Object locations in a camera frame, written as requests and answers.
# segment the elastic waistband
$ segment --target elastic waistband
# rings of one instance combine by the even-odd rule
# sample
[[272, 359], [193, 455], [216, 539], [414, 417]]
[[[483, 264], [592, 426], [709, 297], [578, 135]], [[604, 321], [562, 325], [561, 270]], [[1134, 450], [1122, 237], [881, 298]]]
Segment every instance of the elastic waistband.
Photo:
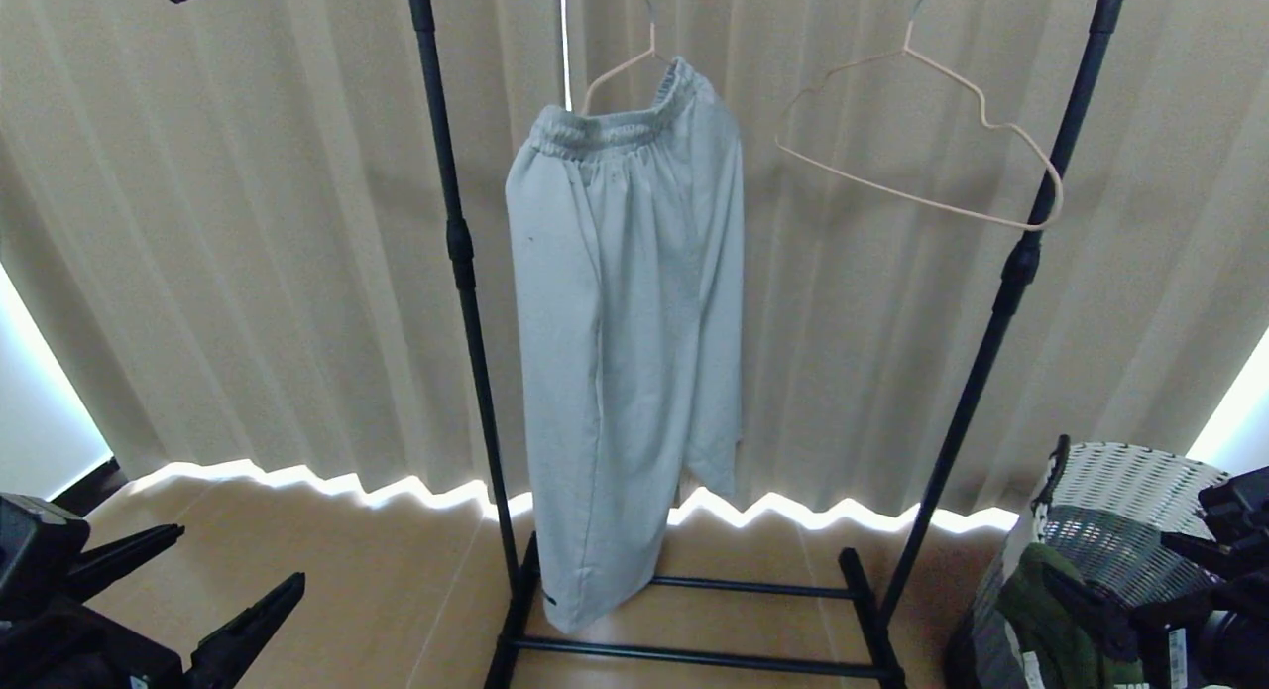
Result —
[[623, 155], [656, 138], [702, 84], [708, 85], [683, 57], [674, 57], [650, 109], [580, 115], [562, 107], [546, 107], [533, 123], [528, 143], [544, 155], [569, 160]]

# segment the white label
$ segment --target white label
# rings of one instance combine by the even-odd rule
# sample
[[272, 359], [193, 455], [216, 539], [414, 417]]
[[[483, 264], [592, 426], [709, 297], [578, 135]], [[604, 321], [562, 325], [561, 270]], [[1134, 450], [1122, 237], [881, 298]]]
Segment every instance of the white label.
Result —
[[1185, 662], [1185, 628], [1167, 633], [1167, 653], [1171, 662], [1173, 689], [1187, 689], [1189, 685], [1189, 666]]
[[1023, 673], [1027, 675], [1027, 689], [1044, 689], [1044, 675], [1039, 673], [1039, 657], [1036, 652], [1023, 655]]

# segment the white wire hanger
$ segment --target white wire hanger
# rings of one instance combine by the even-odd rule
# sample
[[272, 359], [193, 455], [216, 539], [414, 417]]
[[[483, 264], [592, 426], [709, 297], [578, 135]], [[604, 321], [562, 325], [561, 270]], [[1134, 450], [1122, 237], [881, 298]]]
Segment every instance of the white wire hanger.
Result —
[[656, 48], [656, 6], [654, 6], [652, 0], [643, 0], [643, 4], [647, 5], [647, 20], [648, 20], [647, 49], [637, 53], [637, 56], [631, 57], [631, 60], [628, 61], [623, 61], [622, 65], [617, 65], [613, 70], [608, 70], [605, 74], [599, 75], [598, 79], [594, 80], [594, 82], [590, 82], [590, 88], [586, 88], [586, 98], [581, 103], [581, 115], [590, 114], [590, 100], [591, 98], [595, 96], [595, 89], [599, 89], [600, 84], [612, 80], [613, 76], [621, 75], [622, 71], [629, 70], [631, 66], [638, 65], [638, 62], [645, 60], [659, 60], [665, 62], [666, 66], [670, 66], [670, 60], [662, 57], [661, 52], [657, 51]]
[[[915, 6], [912, 6], [911, 15], [907, 19], [907, 30], [904, 34], [904, 47], [897, 48], [897, 51], [893, 52], [874, 53], [874, 56], [863, 57], [863, 60], [851, 61], [848, 62], [848, 65], [835, 66], [834, 70], [829, 70], [829, 72], [825, 74], [824, 79], [820, 80], [820, 84], [813, 85], [812, 88], [802, 89], [801, 93], [797, 93], [797, 96], [793, 96], [793, 100], [789, 102], [788, 105], [784, 105], [784, 110], [780, 112], [779, 128], [777, 129], [775, 133], [775, 146], [779, 147], [780, 151], [787, 152], [787, 155], [799, 157], [799, 160], [807, 161], [807, 164], [815, 165], [817, 166], [817, 169], [827, 170], [829, 174], [840, 175], [840, 178], [843, 179], [850, 179], [850, 181], [854, 181], [857, 184], [864, 184], [864, 187], [874, 188], [878, 192], [891, 193], [891, 195], [895, 197], [907, 198], [907, 200], [911, 202], [919, 202], [919, 204], [921, 206], [935, 207], [935, 209], [948, 211], [948, 213], [970, 216], [970, 218], [986, 220], [986, 222], [989, 223], [1006, 225], [1010, 228], [1020, 228], [1022, 231], [1043, 231], [1043, 228], [1048, 228], [1052, 223], [1056, 223], [1058, 217], [1062, 214], [1061, 175], [1057, 173], [1057, 169], [1053, 165], [1053, 162], [1048, 160], [1048, 156], [1044, 155], [1038, 143], [1036, 143], [1036, 140], [1032, 138], [1028, 132], [1024, 132], [1024, 129], [1022, 129], [1022, 126], [992, 124], [991, 121], [987, 121], [987, 96], [986, 94], [982, 93], [982, 89], [978, 89], [977, 84], [971, 82], [971, 80], [966, 80], [964, 76], [957, 75], [956, 71], [948, 70], [947, 66], [939, 65], [939, 62], [930, 60], [930, 57], [925, 57], [924, 53], [916, 52], [915, 48], [912, 48], [912, 24], [916, 20], [916, 10], [920, 10], [921, 3], [925, 3], [925, 0], [917, 0]], [[978, 96], [978, 124], [982, 126], [983, 129], [1009, 129], [1009, 132], [1016, 135], [1016, 137], [1019, 137], [1023, 142], [1027, 143], [1030, 151], [1033, 151], [1036, 156], [1038, 156], [1039, 160], [1043, 161], [1044, 170], [1051, 181], [1053, 183], [1053, 209], [1046, 222], [1038, 225], [1022, 223], [1018, 222], [1018, 220], [997, 218], [997, 216], [978, 213], [978, 211], [967, 211], [963, 209], [963, 207], [944, 204], [943, 202], [934, 202], [930, 200], [930, 198], [916, 197], [912, 195], [911, 193], [897, 190], [897, 188], [890, 188], [886, 187], [884, 184], [877, 184], [876, 181], [869, 181], [869, 179], [862, 179], [859, 178], [859, 175], [853, 175], [845, 173], [844, 170], [834, 169], [834, 166], [821, 164], [821, 161], [816, 161], [811, 156], [802, 155], [802, 152], [793, 151], [789, 147], [786, 147], [784, 143], [780, 143], [779, 129], [786, 128], [788, 123], [789, 110], [793, 109], [793, 105], [796, 105], [797, 102], [802, 99], [802, 96], [806, 96], [806, 94], [822, 91], [825, 85], [829, 84], [829, 80], [832, 79], [834, 75], [840, 74], [840, 71], [854, 69], [854, 66], [872, 65], [872, 62], [874, 61], [884, 61], [890, 60], [890, 57], [912, 57], [912, 60], [920, 62], [920, 65], [929, 66], [929, 69], [938, 71], [939, 75], [947, 76], [948, 80], [953, 80], [953, 82], [961, 84], [962, 88], [970, 89], [971, 93], [975, 93], [975, 96]]]

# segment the dark green garment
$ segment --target dark green garment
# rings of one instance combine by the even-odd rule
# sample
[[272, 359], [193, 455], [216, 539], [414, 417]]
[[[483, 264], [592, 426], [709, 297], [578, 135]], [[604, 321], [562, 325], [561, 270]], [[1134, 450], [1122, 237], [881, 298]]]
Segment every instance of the dark green garment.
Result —
[[1117, 684], [1145, 681], [1141, 662], [1112, 661], [1098, 652], [1088, 633], [1044, 587], [1046, 565], [1084, 581], [1080, 571], [1056, 549], [1032, 543], [996, 600], [996, 609], [1013, 626], [1022, 651], [1036, 652], [1044, 689], [1114, 689]]

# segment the clothing rack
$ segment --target clothing rack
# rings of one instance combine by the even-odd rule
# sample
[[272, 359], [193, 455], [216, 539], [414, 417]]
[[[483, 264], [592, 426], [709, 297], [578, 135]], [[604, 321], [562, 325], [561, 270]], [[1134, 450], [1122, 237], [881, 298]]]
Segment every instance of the clothing rack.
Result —
[[[189, 0], [171, 0], [173, 3], [185, 3]], [[838, 557], [841, 568], [845, 589], [841, 587], [810, 587], [793, 585], [770, 585], [763, 582], [735, 582], [728, 580], [714, 580], [704, 577], [671, 577], [654, 576], [652, 585], [667, 585], [675, 587], [690, 587], [712, 591], [739, 591], [758, 593], [770, 595], [793, 595], [802, 598], [826, 598], [838, 600], [850, 600], [854, 605], [863, 631], [864, 642], [868, 646], [871, 664], [848, 664], [834, 661], [812, 661], [797, 659], [778, 659], [753, 655], [735, 655], [728, 652], [702, 652], [675, 650], [665, 647], [642, 647], [626, 645], [607, 645], [593, 642], [574, 642], [569, 640], [555, 640], [527, 634], [525, 628], [529, 618], [529, 609], [533, 605], [539, 584], [537, 534], [529, 538], [524, 562], [520, 562], [515, 534], [511, 529], [511, 514], [508, 509], [506, 485], [503, 480], [501, 450], [497, 442], [497, 424], [494, 417], [494, 396], [490, 390], [489, 364], [485, 359], [485, 341], [481, 335], [480, 310], [476, 306], [476, 269], [473, 264], [473, 246], [471, 232], [463, 220], [462, 198], [458, 194], [458, 170], [454, 165], [453, 142], [449, 137], [449, 119], [445, 112], [445, 93], [440, 80], [440, 61], [437, 52], [437, 25], [431, 10], [431, 0], [407, 0], [414, 29], [419, 39], [419, 57], [423, 62], [423, 76], [426, 84], [428, 110], [431, 115], [431, 131], [437, 146], [437, 161], [440, 169], [440, 183], [444, 193], [447, 220], [445, 239], [449, 259], [453, 264], [454, 283], [458, 288], [458, 298], [462, 305], [463, 327], [467, 332], [467, 350], [471, 354], [472, 376], [476, 384], [476, 401], [480, 407], [481, 429], [485, 436], [485, 449], [489, 454], [490, 480], [494, 486], [494, 501], [497, 505], [497, 523], [501, 532], [503, 553], [506, 562], [506, 576], [511, 587], [511, 600], [508, 607], [506, 619], [503, 632], [497, 638], [494, 657], [490, 662], [489, 675], [486, 675], [485, 689], [505, 689], [511, 684], [511, 675], [515, 670], [515, 661], [522, 650], [538, 650], [551, 652], [580, 653], [607, 657], [638, 659], [685, 662], [695, 665], [712, 665], [733, 669], [782, 671], [792, 674], [816, 674], [829, 676], [854, 676], [872, 679], [881, 684], [882, 689], [902, 689], [905, 686], [904, 670], [895, 657], [890, 641], [890, 623], [895, 615], [895, 608], [902, 596], [904, 587], [916, 563], [916, 554], [929, 530], [934, 509], [938, 506], [943, 490], [947, 486], [952, 467], [956, 463], [961, 444], [964, 442], [970, 421], [973, 419], [978, 401], [987, 386], [987, 378], [996, 354], [1000, 351], [1001, 341], [1009, 329], [1010, 320], [1018, 312], [1019, 303], [1027, 287], [1036, 278], [1039, 268], [1041, 237], [1039, 231], [1028, 231], [1010, 251], [1004, 268], [1001, 269], [1000, 291], [996, 293], [991, 310], [991, 320], [983, 332], [978, 353], [975, 355], [970, 377], [966, 378], [961, 398], [957, 401], [956, 411], [948, 426], [947, 436], [939, 449], [934, 469], [930, 473], [921, 496], [920, 510], [916, 520], [904, 546], [895, 568], [895, 575], [886, 589], [881, 603], [877, 603], [873, 590], [868, 585], [859, 554], [853, 548], [845, 548]], [[1075, 151], [1075, 141], [1079, 138], [1080, 128], [1084, 124], [1084, 115], [1089, 109], [1093, 98], [1093, 89], [1096, 85], [1098, 74], [1101, 70], [1101, 61], [1105, 58], [1107, 47], [1110, 43], [1110, 34], [1114, 33], [1119, 19], [1119, 10], [1124, 0], [1098, 0], [1093, 10], [1091, 24], [1089, 25], [1089, 38], [1084, 47], [1084, 56], [1080, 60], [1079, 70], [1075, 74], [1075, 84], [1071, 88], [1062, 123], [1058, 128], [1053, 151], [1049, 160], [1060, 174], [1065, 174], [1070, 165], [1071, 155]], [[1053, 206], [1053, 188], [1049, 179], [1043, 178], [1039, 192], [1032, 206], [1028, 223], [1038, 225], [1048, 220]]]

